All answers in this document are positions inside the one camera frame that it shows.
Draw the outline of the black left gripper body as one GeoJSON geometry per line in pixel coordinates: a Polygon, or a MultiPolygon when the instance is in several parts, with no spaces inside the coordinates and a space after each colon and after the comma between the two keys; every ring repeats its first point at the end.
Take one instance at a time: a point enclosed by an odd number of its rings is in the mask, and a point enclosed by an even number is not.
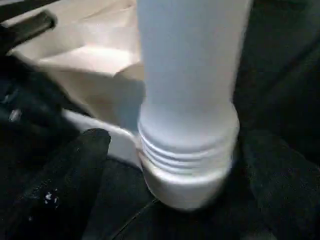
{"type": "Polygon", "coordinates": [[[80,131],[63,116],[65,96],[47,75],[14,55],[0,57],[0,138],[21,148],[48,149],[80,131]]]}

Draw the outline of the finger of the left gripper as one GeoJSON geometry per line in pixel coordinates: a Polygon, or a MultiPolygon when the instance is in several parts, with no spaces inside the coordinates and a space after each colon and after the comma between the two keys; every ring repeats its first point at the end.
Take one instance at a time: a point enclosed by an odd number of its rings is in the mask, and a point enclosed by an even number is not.
{"type": "Polygon", "coordinates": [[[57,25],[57,18],[49,11],[27,17],[12,25],[0,24],[0,52],[8,53],[18,45],[21,45],[57,25]]]}

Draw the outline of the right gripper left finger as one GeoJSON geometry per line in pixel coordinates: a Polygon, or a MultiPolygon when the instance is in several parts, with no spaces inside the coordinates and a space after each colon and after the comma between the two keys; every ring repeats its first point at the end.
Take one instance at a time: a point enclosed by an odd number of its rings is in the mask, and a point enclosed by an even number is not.
{"type": "Polygon", "coordinates": [[[107,161],[110,134],[92,128],[38,160],[0,155],[0,237],[82,238],[107,161]]]}

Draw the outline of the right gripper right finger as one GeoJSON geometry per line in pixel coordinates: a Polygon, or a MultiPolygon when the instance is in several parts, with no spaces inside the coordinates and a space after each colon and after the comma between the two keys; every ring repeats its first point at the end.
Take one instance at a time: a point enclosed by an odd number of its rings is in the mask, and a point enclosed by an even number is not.
{"type": "Polygon", "coordinates": [[[251,192],[278,240],[320,238],[320,168],[264,130],[242,140],[251,192]]]}

